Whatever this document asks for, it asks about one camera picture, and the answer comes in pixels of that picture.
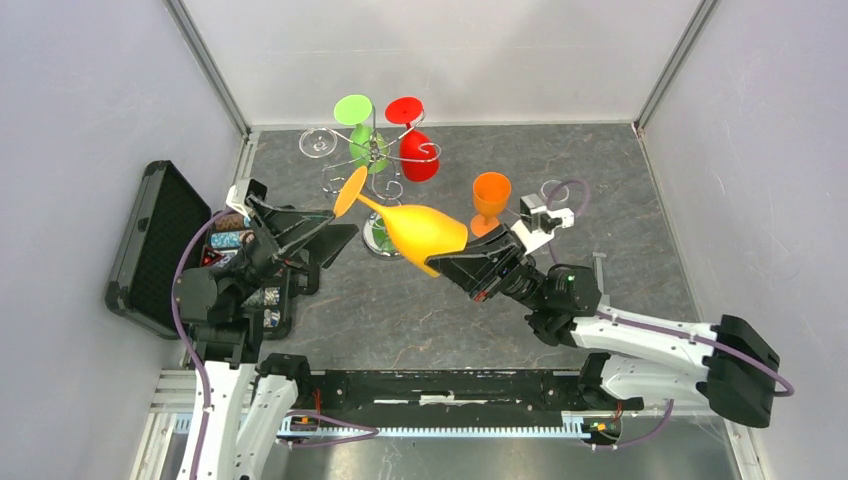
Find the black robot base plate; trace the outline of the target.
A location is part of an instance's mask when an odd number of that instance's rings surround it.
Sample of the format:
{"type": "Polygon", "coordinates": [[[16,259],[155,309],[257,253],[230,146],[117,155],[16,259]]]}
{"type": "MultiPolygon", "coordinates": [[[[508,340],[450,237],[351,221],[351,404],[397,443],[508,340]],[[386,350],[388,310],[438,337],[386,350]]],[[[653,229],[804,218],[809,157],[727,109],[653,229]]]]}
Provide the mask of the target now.
{"type": "Polygon", "coordinates": [[[298,409],[371,427],[554,427],[564,412],[625,413],[639,397],[617,400],[576,371],[325,370],[302,387],[298,409]]]}

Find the orange wine glass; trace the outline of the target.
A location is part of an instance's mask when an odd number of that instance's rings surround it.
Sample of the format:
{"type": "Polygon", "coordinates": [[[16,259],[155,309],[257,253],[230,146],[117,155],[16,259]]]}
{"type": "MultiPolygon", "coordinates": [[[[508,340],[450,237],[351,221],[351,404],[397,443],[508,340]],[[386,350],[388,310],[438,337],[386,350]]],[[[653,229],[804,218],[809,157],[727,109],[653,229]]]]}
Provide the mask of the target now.
{"type": "Polygon", "coordinates": [[[475,237],[482,237],[500,225],[499,215],[511,195],[510,180],[499,172],[485,172],[473,182],[472,203],[476,215],[470,222],[475,237]]]}

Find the yellow wine glass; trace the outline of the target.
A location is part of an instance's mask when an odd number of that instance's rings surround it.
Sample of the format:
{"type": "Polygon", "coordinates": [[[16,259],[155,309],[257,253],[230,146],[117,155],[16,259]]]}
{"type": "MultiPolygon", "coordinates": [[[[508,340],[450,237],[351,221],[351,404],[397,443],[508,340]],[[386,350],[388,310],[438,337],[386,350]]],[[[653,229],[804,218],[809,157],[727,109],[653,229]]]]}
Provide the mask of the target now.
{"type": "Polygon", "coordinates": [[[380,205],[362,193],[366,178],[367,168],[362,166],[345,181],[337,194],[334,215],[341,217],[356,201],[365,204],[382,217],[390,240],[406,260],[430,277],[439,277],[426,261],[464,250],[469,238],[466,225],[426,205],[380,205]]]}

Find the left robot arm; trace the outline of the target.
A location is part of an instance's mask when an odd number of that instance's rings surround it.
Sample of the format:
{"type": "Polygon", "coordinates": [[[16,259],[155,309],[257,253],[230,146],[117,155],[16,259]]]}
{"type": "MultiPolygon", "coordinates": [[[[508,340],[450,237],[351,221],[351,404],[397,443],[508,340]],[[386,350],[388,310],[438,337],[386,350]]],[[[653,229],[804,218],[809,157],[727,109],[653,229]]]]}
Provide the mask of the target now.
{"type": "Polygon", "coordinates": [[[318,273],[358,234],[330,210],[231,200],[251,240],[222,267],[178,266],[171,309],[197,379],[181,479],[258,479],[286,414],[314,394],[305,357],[260,357],[264,316],[245,301],[284,270],[318,273]]]}

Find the clear wine glass front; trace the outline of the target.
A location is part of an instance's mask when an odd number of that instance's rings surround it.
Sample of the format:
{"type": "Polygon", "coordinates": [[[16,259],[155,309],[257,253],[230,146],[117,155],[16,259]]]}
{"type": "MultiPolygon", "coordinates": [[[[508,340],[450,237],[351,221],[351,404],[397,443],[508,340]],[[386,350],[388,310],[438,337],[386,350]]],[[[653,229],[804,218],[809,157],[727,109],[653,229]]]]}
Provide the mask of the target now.
{"type": "Polygon", "coordinates": [[[570,197],[570,187],[564,181],[547,180],[539,190],[541,199],[552,207],[561,208],[570,197]]]}

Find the clear wine glass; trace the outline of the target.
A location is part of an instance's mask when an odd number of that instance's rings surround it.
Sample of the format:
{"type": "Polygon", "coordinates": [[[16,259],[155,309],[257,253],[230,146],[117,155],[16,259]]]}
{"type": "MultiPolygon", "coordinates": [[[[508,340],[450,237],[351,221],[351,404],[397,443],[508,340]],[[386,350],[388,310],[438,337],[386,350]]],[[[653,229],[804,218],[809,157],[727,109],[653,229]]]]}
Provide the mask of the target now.
{"type": "Polygon", "coordinates": [[[541,199],[552,207],[561,208],[570,197],[570,187],[564,181],[547,180],[539,190],[541,199]]]}
{"type": "Polygon", "coordinates": [[[309,158],[323,158],[332,154],[338,145],[338,136],[328,128],[310,128],[299,138],[300,151],[309,158]]]}

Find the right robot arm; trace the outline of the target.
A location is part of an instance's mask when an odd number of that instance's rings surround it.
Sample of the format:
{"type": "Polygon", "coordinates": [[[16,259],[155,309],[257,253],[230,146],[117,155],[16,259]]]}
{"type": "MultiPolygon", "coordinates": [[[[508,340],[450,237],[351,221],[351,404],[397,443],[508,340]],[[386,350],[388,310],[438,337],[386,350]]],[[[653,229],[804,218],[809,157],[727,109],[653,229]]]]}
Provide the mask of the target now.
{"type": "Polygon", "coordinates": [[[504,227],[425,264],[476,302],[501,294],[526,307],[542,343],[591,350],[577,382],[591,408],[613,399],[682,400],[766,428],[775,399],[793,392],[778,373],[779,354],[747,320],[724,314],[715,324],[677,322],[614,308],[592,268],[558,263],[542,272],[504,227]]]}

